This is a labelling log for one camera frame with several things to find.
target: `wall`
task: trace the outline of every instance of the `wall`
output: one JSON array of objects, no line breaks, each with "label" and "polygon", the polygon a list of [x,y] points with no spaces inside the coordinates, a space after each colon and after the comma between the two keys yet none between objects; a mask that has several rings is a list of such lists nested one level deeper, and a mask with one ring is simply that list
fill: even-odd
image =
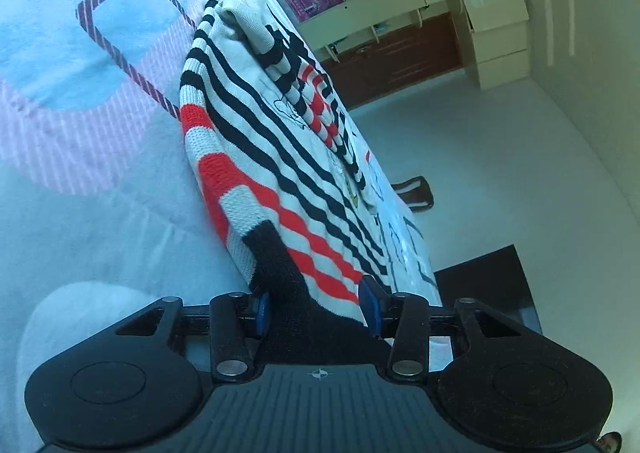
[{"label": "wall", "polygon": [[429,181],[434,270],[515,245],[544,334],[605,373],[606,431],[640,451],[640,227],[562,110],[530,79],[481,92],[459,71],[351,115],[391,182]]},{"label": "wall", "polygon": [[640,220],[640,0],[527,0],[532,75]]}]

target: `floor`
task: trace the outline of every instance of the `floor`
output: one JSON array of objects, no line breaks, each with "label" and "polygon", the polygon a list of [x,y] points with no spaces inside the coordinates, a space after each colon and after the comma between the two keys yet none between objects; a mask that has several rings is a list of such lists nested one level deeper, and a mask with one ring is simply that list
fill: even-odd
[{"label": "floor", "polygon": [[513,243],[544,334],[606,374],[606,429],[640,442],[640,227],[558,106],[532,80],[482,93],[458,71],[351,113],[391,182],[430,182],[434,270]]}]

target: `brown wooden door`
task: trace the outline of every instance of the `brown wooden door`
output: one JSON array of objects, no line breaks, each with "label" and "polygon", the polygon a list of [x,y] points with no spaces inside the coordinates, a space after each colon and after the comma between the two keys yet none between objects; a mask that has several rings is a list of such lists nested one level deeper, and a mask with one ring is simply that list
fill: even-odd
[{"label": "brown wooden door", "polygon": [[450,14],[390,32],[322,62],[350,109],[377,97],[462,67]]}]

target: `beige wall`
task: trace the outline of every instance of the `beige wall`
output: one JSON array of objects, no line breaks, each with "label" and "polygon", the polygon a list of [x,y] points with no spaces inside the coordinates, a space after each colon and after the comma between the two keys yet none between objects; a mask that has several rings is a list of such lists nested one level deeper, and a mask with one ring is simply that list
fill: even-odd
[{"label": "beige wall", "polygon": [[534,79],[585,136],[640,220],[640,0],[527,4]]},{"label": "beige wall", "polygon": [[[640,0],[527,0],[527,7],[532,76],[591,144],[640,220]],[[630,359],[640,353],[640,323],[636,316],[635,328],[624,328],[614,302],[638,298],[640,268],[591,276],[574,287],[590,290],[605,281],[610,295],[574,312],[569,304],[568,324],[561,327],[575,327],[572,322],[591,311],[594,328],[585,327],[578,338],[559,327],[552,338],[580,348],[578,353],[605,371],[615,399],[606,430],[618,428],[625,435],[623,451],[640,451],[640,365]]]}]

